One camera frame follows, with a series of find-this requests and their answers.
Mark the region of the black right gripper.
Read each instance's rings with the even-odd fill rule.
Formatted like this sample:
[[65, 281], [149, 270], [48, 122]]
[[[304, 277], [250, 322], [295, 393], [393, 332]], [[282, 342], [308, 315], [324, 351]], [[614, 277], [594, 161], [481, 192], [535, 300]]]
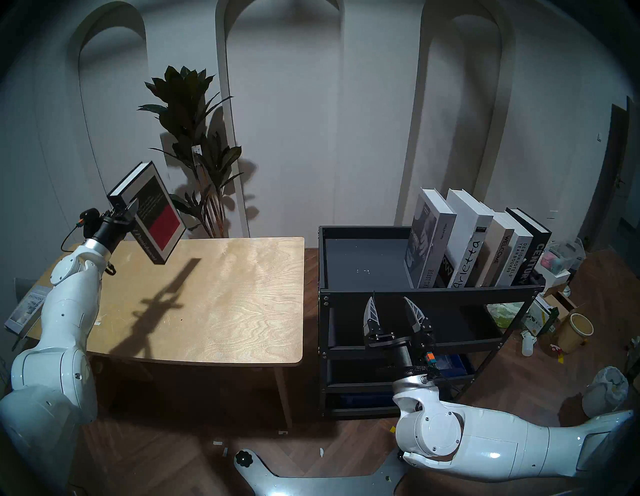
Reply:
[[367, 349], [381, 351], [386, 364], [376, 368], [376, 375], [436, 375], [435, 340], [431, 321], [408, 297], [404, 309], [411, 335], [396, 337], [383, 333], [372, 294], [363, 312], [363, 341]]

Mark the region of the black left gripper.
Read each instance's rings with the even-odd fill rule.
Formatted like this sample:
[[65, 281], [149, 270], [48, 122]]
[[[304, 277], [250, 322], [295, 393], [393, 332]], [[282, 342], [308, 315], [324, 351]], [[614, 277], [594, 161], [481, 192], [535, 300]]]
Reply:
[[134, 228], [139, 204], [139, 198], [136, 197], [125, 210], [115, 208], [102, 214], [95, 208], [85, 210], [84, 238], [97, 241], [107, 250], [115, 250]]

